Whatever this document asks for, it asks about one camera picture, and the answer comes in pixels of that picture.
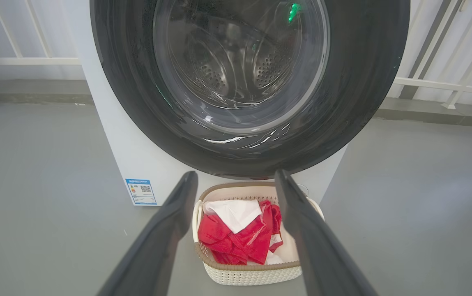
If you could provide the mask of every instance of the green indicator light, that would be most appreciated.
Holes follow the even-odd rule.
[[[292,22],[292,20],[293,20],[294,17],[296,16],[296,13],[298,13],[299,10],[300,10],[300,5],[297,4],[297,3],[294,3],[294,4],[290,7],[289,23]]]

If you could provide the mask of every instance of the red clothing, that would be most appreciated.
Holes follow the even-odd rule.
[[[211,250],[218,263],[247,265],[251,260],[264,264],[268,250],[274,252],[283,244],[281,241],[270,244],[270,237],[279,234],[279,206],[265,200],[260,202],[260,208],[262,214],[237,234],[233,234],[218,215],[203,216],[198,238]]]

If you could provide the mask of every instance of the door glass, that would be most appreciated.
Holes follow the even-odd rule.
[[[161,0],[153,38],[165,99],[224,132],[285,123],[324,75],[327,22],[322,0]]]

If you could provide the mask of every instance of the laundry basket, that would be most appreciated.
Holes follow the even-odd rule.
[[[315,201],[307,198],[315,210],[322,216],[322,210]],[[210,250],[198,239],[198,228],[203,217],[203,203],[217,200],[269,200],[272,204],[278,203],[276,188],[273,182],[241,182],[221,184],[210,187],[202,195],[194,206],[192,216],[192,234],[196,253],[203,261],[205,270],[213,281],[223,285],[263,285],[279,283],[297,278],[302,273],[296,244],[292,236],[281,224],[281,238],[283,246],[279,247],[275,254],[281,253],[285,263],[242,266],[219,264],[215,261]]]

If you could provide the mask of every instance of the front-loading washing machine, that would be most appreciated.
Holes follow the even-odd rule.
[[[285,169],[320,202],[401,61],[409,0],[65,0],[135,205]]]

